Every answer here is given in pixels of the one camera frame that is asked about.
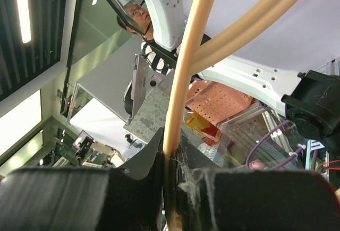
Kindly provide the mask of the light wooden hanger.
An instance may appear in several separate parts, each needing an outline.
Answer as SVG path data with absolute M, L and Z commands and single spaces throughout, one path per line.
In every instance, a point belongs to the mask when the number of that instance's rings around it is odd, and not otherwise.
M 185 97 L 191 76 L 238 51 L 277 21 L 298 0 L 260 0 L 244 16 L 208 43 L 201 45 L 214 0 L 193 0 L 166 116 L 164 156 L 164 207 L 167 227 L 179 230 L 176 217 L 176 158 L 181 134 Z

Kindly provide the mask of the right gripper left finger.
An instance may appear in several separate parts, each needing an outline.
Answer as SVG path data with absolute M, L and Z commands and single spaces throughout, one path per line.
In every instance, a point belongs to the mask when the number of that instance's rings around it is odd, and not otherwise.
M 163 136 L 116 168 L 26 167 L 1 181 L 1 230 L 160 230 Z

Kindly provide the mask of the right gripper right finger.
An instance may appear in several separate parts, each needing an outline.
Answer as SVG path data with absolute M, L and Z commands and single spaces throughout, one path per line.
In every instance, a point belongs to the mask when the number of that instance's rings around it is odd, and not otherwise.
M 184 230 L 339 230 L 339 200 L 317 173 L 221 168 L 185 134 L 177 157 Z

